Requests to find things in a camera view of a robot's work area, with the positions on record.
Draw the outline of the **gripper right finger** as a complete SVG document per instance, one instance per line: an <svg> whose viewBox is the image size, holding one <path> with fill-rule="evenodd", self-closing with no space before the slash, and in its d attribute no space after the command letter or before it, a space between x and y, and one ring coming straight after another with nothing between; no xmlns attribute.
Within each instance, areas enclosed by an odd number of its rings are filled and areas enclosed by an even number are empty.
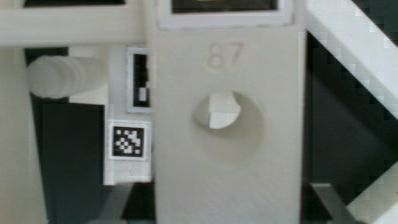
<svg viewBox="0 0 398 224"><path fill-rule="evenodd" d="M329 183L308 183L304 185L302 224L366 224L354 218Z"/></svg>

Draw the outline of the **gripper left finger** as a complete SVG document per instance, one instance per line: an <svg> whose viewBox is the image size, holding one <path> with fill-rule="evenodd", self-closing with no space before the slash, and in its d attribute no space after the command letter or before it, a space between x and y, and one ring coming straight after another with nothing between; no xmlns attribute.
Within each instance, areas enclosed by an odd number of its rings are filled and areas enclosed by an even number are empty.
<svg viewBox="0 0 398 224"><path fill-rule="evenodd" d="M85 224L157 224L155 184L116 185L105 193L100 214Z"/></svg>

